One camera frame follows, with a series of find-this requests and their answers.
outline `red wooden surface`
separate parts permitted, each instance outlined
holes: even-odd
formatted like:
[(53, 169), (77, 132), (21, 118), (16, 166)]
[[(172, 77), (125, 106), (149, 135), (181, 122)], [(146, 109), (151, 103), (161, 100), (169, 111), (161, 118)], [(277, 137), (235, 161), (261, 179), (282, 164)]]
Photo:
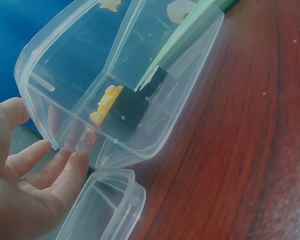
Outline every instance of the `red wooden surface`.
[(133, 240), (300, 240), (300, 0), (227, 15), (176, 130), (136, 165)]

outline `finger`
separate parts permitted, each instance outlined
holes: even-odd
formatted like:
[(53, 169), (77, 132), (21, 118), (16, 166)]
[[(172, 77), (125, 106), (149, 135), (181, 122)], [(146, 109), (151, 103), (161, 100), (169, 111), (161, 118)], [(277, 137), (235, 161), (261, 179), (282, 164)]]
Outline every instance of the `finger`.
[(24, 180), (39, 190), (50, 187), (64, 170), (71, 154), (70, 149), (62, 148), (39, 172), (26, 177)]
[(89, 167), (89, 154), (84, 151), (73, 153), (67, 162), (63, 172), (47, 191), (55, 197), (54, 206), (51, 208), (62, 208), (66, 213), (76, 200)]
[(29, 114), (20, 98), (15, 97), (0, 103), (0, 174), (4, 171), (9, 155), (11, 131), (28, 119)]
[(47, 140), (40, 140), (22, 150), (11, 155), (5, 162), (7, 172), (14, 171), (19, 177), (24, 176), (51, 150), (51, 143)]

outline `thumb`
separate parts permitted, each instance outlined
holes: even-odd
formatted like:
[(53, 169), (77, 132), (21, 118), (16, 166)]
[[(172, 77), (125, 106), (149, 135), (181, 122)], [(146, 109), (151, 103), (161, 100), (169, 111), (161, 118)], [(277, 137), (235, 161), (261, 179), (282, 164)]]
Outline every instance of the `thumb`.
[(0, 174), (9, 155), (12, 130), (28, 119), (29, 114), (21, 98), (15, 97), (0, 103)]

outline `black block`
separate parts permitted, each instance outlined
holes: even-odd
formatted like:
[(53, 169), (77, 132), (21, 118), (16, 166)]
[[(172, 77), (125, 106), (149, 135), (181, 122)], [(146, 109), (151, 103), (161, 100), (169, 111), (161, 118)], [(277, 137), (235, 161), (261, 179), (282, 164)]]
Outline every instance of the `black block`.
[(153, 70), (155, 72), (152, 72), (149, 75), (149, 78), (151, 78), (150, 82), (147, 85), (145, 85), (143, 89), (141, 89), (141, 86), (138, 89), (138, 91), (143, 97), (150, 97), (152, 94), (154, 94), (160, 86), (160, 84), (163, 83), (163, 81), (168, 75), (168, 73), (161, 67), (157, 66), (156, 68), (157, 69)]
[(100, 127), (109, 136), (127, 142), (147, 111), (149, 102), (139, 93), (124, 87)]

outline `blue background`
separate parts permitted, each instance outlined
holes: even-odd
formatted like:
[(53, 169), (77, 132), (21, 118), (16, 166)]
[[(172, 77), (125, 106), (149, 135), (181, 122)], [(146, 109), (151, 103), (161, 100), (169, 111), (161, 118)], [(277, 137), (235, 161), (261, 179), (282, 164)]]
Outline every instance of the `blue background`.
[[(0, 0), (0, 102), (19, 97), (14, 78), (26, 44), (72, 0)], [(25, 124), (38, 133), (32, 121)]]

